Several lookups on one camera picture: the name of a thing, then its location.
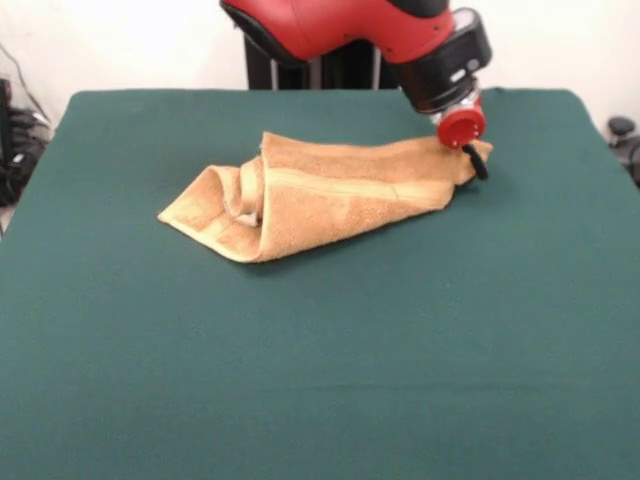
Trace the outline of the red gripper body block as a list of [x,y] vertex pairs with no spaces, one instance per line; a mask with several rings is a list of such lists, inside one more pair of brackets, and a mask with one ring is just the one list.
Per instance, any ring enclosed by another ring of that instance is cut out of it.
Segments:
[[445,111],[437,122],[436,132],[441,144],[449,148],[461,148],[482,136],[486,129],[486,117],[480,97],[465,100]]

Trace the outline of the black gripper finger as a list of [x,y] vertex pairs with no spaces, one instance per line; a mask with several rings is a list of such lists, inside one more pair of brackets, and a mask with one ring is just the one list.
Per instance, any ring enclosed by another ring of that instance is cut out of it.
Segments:
[[467,144],[462,147],[462,151],[469,157],[476,177],[479,180],[487,180],[489,172],[478,150],[472,144]]

